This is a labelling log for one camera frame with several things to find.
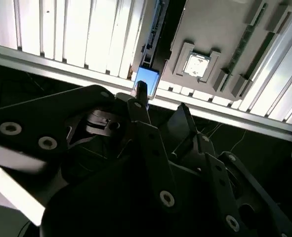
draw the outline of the bolt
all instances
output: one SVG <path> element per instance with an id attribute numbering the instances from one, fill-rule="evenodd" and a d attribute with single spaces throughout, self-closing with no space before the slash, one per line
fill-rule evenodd
<path id="1" fill-rule="evenodd" d="M 229 225 L 229 227 L 233 229 L 234 232 L 239 231 L 240 229 L 239 223 L 234 217 L 230 215 L 226 216 L 226 222 Z"/>
<path id="2" fill-rule="evenodd" d="M 236 161 L 236 158 L 233 155 L 228 156 L 231 161 Z"/>
<path id="3" fill-rule="evenodd" d="M 175 202 L 174 197 L 168 191 L 165 191 L 165 190 L 161 191 L 160 192 L 160 199 L 165 206 L 167 206 L 167 207 L 174 206 L 174 202 Z"/>

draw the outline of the screw hole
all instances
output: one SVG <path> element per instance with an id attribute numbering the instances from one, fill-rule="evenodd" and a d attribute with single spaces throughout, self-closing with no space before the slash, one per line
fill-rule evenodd
<path id="1" fill-rule="evenodd" d="M 52 146 L 52 141 L 44 140 L 44 141 L 43 141 L 43 144 L 44 144 L 45 146 L 51 147 L 51 146 Z"/>
<path id="2" fill-rule="evenodd" d="M 155 156 L 159 156 L 159 151 L 158 150 L 153 150 L 152 154 L 154 154 Z"/>
<path id="3" fill-rule="evenodd" d="M 9 131 L 9 132 L 15 132 L 16 131 L 16 127 L 13 126 L 13 125 L 8 125 L 6 126 L 6 131 Z"/>
<path id="4" fill-rule="evenodd" d="M 219 182 L 220 182 L 220 184 L 221 184 L 222 186 L 226 186 L 225 181 L 223 181 L 222 179 L 220 179 Z"/>
<path id="5" fill-rule="evenodd" d="M 171 198 L 170 198 L 167 194 L 164 195 L 164 199 L 165 199 L 167 202 L 171 202 Z"/>
<path id="6" fill-rule="evenodd" d="M 217 169 L 218 171 L 222 171 L 222 169 L 221 169 L 221 167 L 220 167 L 219 165 L 216 165 L 215 167 L 216 167 L 216 169 Z"/>
<path id="7" fill-rule="evenodd" d="M 113 122 L 113 123 L 110 124 L 109 129 L 110 129 L 111 131 L 113 131 L 113 130 L 119 129 L 120 126 L 121 126 L 121 125 L 120 125 L 118 122 Z"/>

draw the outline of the small white object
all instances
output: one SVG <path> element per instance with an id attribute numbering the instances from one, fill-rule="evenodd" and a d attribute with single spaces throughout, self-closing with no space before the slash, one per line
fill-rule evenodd
<path id="1" fill-rule="evenodd" d="M 174 206 L 174 203 L 175 203 L 174 197 L 168 191 L 165 191 L 165 190 L 161 191 L 160 192 L 160 199 L 165 206 L 167 206 L 167 207 Z"/>
<path id="2" fill-rule="evenodd" d="M 190 76 L 202 78 L 209 65 L 209 59 L 192 53 L 186 61 L 183 71 Z"/>
<path id="3" fill-rule="evenodd" d="M 53 150 L 57 147 L 57 141 L 52 137 L 41 137 L 38 140 L 38 145 L 44 150 Z"/>
<path id="4" fill-rule="evenodd" d="M 0 132 L 4 135 L 17 135 L 20 134 L 22 131 L 21 125 L 15 122 L 4 122 L 0 125 Z"/>
<path id="5" fill-rule="evenodd" d="M 206 137 L 206 136 L 202 136 L 202 137 L 203 137 L 203 139 L 204 139 L 205 141 L 209 142 L 209 138 L 208 138 L 208 137 Z"/>
<path id="6" fill-rule="evenodd" d="M 233 155 L 229 155 L 228 157 L 230 158 L 231 161 L 236 161 L 236 158 Z"/>
<path id="7" fill-rule="evenodd" d="M 226 221 L 227 221 L 227 224 L 230 226 L 230 228 L 233 229 L 234 232 L 239 231 L 240 229 L 239 223 L 234 217 L 228 215 L 226 216 Z"/>

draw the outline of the blue block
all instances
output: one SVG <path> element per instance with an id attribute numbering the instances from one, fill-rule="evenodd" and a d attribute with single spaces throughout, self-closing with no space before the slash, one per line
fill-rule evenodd
<path id="1" fill-rule="evenodd" d="M 158 85 L 159 73 L 156 71 L 151 71 L 149 69 L 139 67 L 134 88 L 137 85 L 137 82 L 139 82 L 140 80 L 147 83 L 148 96 L 154 97 L 156 92 L 156 86 Z"/>

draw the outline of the dark floor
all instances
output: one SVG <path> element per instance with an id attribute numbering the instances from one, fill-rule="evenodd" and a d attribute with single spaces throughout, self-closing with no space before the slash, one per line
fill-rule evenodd
<path id="1" fill-rule="evenodd" d="M 76 85 L 0 66 L 0 107 L 76 87 Z M 150 106 L 149 109 L 149 116 L 154 126 L 162 124 L 172 113 L 172 111 L 158 107 Z M 218 154 L 222 151 L 230 151 L 235 146 L 232 152 L 241 159 L 259 183 L 267 190 L 273 190 L 272 194 L 279 199 L 279 192 L 275 192 L 276 180 L 285 175 L 285 165 L 291 162 L 291 142 L 202 118 L 194 118 L 194 120 L 199 131 L 211 136 Z M 10 221 L 4 223 L 4 226 L 22 225 L 22 220 L 25 219 L 21 218 L 21 221 L 17 221 L 17 223 Z M 16 236 L 15 234 L 5 235 L 3 232 L 4 230 L 0 230 L 0 236 Z"/>

